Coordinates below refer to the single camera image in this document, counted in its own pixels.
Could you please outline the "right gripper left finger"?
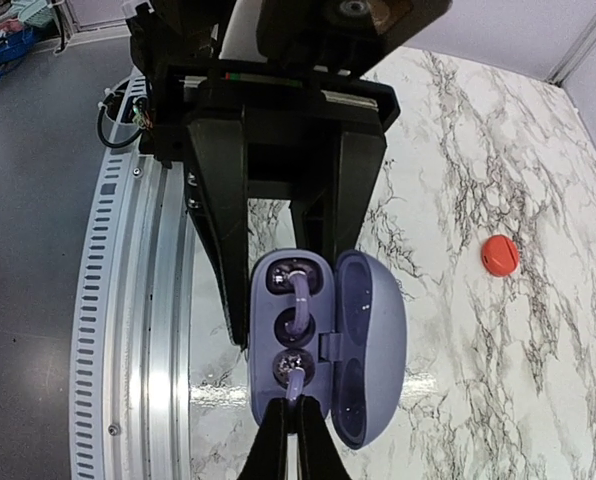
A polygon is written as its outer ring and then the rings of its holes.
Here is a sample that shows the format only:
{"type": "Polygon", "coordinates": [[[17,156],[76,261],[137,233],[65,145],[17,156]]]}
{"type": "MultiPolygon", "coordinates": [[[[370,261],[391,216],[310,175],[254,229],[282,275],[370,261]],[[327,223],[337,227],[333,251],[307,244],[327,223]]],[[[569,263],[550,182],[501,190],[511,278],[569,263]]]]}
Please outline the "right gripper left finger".
{"type": "Polygon", "coordinates": [[[288,437],[292,428],[293,417],[288,400],[271,400],[237,479],[286,479],[288,437]]]}

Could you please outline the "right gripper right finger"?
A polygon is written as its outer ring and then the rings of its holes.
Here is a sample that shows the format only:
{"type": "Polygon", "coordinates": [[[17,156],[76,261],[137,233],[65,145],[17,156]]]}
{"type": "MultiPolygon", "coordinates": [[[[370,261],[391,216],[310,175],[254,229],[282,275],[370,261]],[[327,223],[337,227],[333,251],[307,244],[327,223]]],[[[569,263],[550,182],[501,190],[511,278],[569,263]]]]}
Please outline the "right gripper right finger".
{"type": "Polygon", "coordinates": [[[297,401],[298,478],[350,480],[321,415],[319,402],[301,395],[297,401]]]}

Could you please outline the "red earbud charging case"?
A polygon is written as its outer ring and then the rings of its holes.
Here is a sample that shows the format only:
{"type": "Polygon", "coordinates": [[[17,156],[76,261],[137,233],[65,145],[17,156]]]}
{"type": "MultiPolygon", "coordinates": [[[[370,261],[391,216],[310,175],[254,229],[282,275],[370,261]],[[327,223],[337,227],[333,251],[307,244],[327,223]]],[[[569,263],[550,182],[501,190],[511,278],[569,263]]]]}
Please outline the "red earbud charging case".
{"type": "Polygon", "coordinates": [[[519,266],[519,251],[515,243],[505,235],[494,235],[481,248],[484,268],[493,276],[506,277],[519,266]]]}

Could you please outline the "grey blue charging case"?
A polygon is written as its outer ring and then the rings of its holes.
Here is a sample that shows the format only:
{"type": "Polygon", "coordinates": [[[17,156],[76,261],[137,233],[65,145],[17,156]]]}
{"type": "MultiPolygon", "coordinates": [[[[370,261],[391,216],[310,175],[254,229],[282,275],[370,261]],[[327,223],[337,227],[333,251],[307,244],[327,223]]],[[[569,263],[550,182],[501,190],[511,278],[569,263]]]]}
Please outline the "grey blue charging case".
{"type": "Polygon", "coordinates": [[[407,320],[397,280],[374,257],[342,253],[334,265],[308,250],[282,249],[262,257],[251,280],[248,375],[250,405],[262,422],[268,403],[285,397],[274,378],[275,357],[287,349],[311,354],[315,375],[302,395],[315,398],[340,440],[358,450],[379,437],[392,420],[404,383],[407,320]],[[315,260],[324,284],[313,297],[316,331],[301,348],[282,345],[274,333],[287,299],[272,295],[266,273],[274,261],[315,260]]]}

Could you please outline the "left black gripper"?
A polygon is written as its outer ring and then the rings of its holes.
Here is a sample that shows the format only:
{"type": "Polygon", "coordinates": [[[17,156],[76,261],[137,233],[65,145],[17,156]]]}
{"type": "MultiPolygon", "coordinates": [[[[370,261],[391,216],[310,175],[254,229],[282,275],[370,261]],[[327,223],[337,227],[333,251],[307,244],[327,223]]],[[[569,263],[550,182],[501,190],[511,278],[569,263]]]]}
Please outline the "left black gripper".
{"type": "Polygon", "coordinates": [[[356,246],[386,151],[383,135],[399,115],[396,93],[319,71],[290,75],[262,63],[195,59],[166,66],[151,80],[149,100],[153,125],[139,151],[166,166],[191,163],[201,204],[194,222],[231,340],[244,348],[247,194],[292,198],[296,245],[335,264],[356,246]],[[341,133],[354,126],[363,133],[341,133]]]}

